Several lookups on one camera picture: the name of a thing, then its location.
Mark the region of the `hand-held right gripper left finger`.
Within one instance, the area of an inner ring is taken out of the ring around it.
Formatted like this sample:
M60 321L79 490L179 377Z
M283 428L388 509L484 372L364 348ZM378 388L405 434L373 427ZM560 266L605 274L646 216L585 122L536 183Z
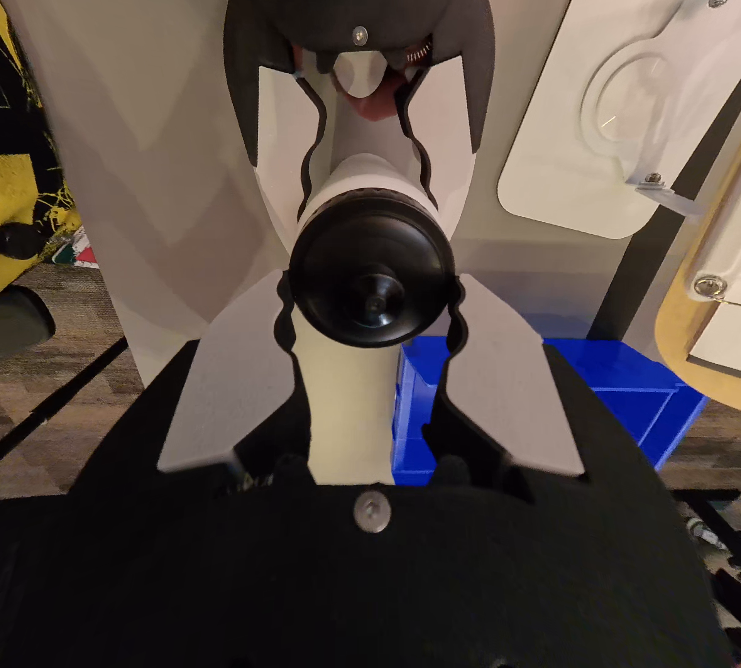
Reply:
M308 394L294 352L287 272L271 272L223 309L198 343L157 467L221 464L253 479L283 459L307 464Z

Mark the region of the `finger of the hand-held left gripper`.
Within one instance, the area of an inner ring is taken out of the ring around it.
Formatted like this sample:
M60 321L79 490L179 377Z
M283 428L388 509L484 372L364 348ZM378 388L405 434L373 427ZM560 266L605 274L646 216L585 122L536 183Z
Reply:
M325 103L306 78L259 68L255 176L288 254L312 195L310 163L325 135L326 123Z
M473 152L462 58L418 71L396 92L399 121L420 161L421 201L450 239L472 180Z

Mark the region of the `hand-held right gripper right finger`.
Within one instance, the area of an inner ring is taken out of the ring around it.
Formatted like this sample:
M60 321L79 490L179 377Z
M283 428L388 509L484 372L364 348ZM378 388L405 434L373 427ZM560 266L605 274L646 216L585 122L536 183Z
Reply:
M422 427L435 461L458 458L475 486L497 486L510 469L583 475L541 335L470 274L457 277L448 311L449 356Z

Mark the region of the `white bottle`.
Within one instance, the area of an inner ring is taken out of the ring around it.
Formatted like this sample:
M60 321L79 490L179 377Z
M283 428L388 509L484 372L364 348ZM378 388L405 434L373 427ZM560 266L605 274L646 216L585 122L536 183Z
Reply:
M299 231L301 232L308 225L310 219L323 206L336 203L341 196L349 194L401 196L402 199L410 200L413 205L420 208L440 228L436 218L421 201L420 161L412 142L408 138L404 140L411 147L411 153L406 157L408 165L405 170L401 170L386 157L374 152L358 152L339 163L330 173L328 180L320 186L318 193L308 201L305 213L299 222Z

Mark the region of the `blue plastic bin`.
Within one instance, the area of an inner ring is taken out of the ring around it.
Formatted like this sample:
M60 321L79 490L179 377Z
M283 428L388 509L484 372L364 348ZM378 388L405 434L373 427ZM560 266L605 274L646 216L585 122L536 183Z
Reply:
M556 347L625 427L653 468L661 470L708 398L663 364L618 340L545 339ZM443 366L445 336L402 345L396 377L391 468L394 483L424 486L436 461L421 433L431 420Z

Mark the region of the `black bottle lid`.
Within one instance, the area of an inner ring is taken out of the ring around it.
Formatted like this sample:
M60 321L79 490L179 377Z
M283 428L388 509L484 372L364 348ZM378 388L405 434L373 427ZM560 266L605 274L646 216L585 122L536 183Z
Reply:
M310 325L356 348L416 337L456 285L452 248L429 211L403 193L372 188L339 194L311 215L288 276Z

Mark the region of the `person's left hand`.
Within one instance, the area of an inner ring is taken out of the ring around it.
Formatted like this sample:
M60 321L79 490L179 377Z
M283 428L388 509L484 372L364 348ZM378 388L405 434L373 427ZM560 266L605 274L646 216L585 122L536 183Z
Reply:
M342 93L357 116L376 122L397 116L395 95L404 84L406 84L405 76L388 67L379 86L367 97L356 98L347 91Z

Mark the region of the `white stand base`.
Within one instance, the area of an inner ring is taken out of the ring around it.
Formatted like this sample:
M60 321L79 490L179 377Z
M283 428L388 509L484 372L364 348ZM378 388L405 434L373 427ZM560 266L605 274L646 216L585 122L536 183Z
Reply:
M579 112L594 72L614 52L654 35L680 0L570 0L516 134L497 193L514 215L608 239L640 230L660 207L623 182L614 158L585 143ZM676 181L710 123L665 168Z

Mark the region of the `black tape strip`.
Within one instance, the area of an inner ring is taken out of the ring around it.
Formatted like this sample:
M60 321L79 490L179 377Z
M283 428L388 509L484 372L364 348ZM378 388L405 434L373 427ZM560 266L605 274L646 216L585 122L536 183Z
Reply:
M738 84L680 172L677 184L681 196L698 198L711 166L739 118L739 110ZM659 207L631 237L588 331L588 340L624 339L683 223L681 215Z

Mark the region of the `black stand pole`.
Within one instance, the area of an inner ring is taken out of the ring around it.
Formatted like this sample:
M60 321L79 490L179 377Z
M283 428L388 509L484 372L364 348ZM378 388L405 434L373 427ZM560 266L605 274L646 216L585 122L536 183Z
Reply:
M20 424L2 437L1 459L4 460L40 426L57 415L83 388L109 367L127 348L128 342L125 337L116 340L114 344L108 347L87 367L84 367L70 381L38 404Z

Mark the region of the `clear acrylic holder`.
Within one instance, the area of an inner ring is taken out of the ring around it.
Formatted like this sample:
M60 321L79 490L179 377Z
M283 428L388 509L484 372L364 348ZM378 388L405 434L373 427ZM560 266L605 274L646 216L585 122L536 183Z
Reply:
M664 159L710 123L739 82L740 0L680 0L658 32L594 72L580 104L582 137L619 163L626 187L686 218L699 206L674 192Z

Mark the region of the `red green white packet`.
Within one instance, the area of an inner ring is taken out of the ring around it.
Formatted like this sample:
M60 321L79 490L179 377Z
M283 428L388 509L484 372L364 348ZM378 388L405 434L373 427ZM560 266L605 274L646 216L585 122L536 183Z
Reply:
M83 226L80 226L73 235L58 247L51 256L51 263L99 269L97 258L93 253L90 240Z

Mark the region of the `black stool seat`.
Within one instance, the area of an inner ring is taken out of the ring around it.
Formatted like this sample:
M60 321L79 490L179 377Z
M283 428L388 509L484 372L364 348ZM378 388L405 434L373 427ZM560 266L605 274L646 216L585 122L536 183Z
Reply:
M56 333L53 317L37 293L10 284L1 292L1 358L45 343Z

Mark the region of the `dark floor clutter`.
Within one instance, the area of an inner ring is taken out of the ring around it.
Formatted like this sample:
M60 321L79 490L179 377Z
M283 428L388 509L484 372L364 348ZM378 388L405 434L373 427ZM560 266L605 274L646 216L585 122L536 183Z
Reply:
M708 572L720 624L739 643L739 490L675 489L672 496Z

